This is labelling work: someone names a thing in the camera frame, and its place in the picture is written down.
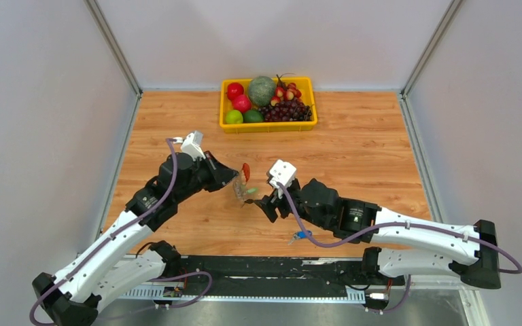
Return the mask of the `metal key organizer with rings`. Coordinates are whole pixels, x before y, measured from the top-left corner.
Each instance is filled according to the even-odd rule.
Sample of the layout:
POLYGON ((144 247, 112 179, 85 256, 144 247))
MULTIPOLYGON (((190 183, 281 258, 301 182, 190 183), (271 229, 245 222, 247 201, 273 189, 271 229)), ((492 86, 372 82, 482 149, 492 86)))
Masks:
POLYGON ((253 204, 257 187, 248 186, 248 182, 251 176, 251 168, 248 163, 243 163, 241 169, 232 182, 232 188, 235 197, 240 202, 240 207, 243 208, 246 204, 253 204))

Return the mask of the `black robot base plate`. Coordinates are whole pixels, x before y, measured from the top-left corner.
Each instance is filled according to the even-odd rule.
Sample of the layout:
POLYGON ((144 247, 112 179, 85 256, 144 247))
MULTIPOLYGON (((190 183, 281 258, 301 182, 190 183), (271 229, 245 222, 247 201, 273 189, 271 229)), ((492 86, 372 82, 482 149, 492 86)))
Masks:
POLYGON ((166 296, 186 294, 224 295, 333 295, 343 287, 357 291, 384 291, 387 285, 400 287, 404 277, 390 279, 362 269, 358 258, 247 257, 191 255, 180 259, 171 275, 205 271, 213 283, 206 288, 206 276, 190 276, 164 285, 166 296))

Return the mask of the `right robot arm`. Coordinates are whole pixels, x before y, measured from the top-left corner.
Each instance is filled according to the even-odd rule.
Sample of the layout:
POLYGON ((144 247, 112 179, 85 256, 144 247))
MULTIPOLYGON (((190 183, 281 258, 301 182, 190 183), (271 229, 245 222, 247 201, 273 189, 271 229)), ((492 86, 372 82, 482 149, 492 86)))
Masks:
POLYGON ((271 222, 298 213, 304 220, 347 243, 368 243, 361 274, 369 283, 402 275, 458 277, 466 285, 500 289, 495 224, 441 224, 344 198, 316 179, 301 186, 294 180, 284 194, 273 192, 253 203, 271 222))

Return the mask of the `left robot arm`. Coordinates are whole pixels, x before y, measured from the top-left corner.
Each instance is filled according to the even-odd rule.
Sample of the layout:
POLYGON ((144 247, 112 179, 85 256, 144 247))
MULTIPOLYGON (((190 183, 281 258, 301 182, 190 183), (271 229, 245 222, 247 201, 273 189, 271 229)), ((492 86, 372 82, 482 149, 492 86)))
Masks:
POLYGON ((116 264, 178 212, 179 205, 203 190, 216 192, 238 177, 206 151, 193 158, 172 153, 158 174, 135 193, 114 223, 78 258, 54 274, 42 272, 32 282, 37 301, 52 325, 91 325, 122 294, 154 278, 175 280, 181 271, 179 253, 161 240, 138 258, 116 264))

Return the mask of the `key with blue tag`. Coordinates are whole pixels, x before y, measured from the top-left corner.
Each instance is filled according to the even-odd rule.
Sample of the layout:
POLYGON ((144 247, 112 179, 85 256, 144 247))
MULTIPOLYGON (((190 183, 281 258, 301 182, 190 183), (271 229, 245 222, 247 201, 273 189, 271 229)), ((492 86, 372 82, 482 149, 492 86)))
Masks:
POLYGON ((291 240, 289 241, 288 245, 292 245, 295 241, 297 240, 303 240, 303 239, 306 239, 308 238, 309 236, 312 235, 312 232, 310 230, 307 230, 306 232, 303 232, 303 231, 299 231, 299 232, 295 232, 293 235, 292 235, 292 238, 291 240))

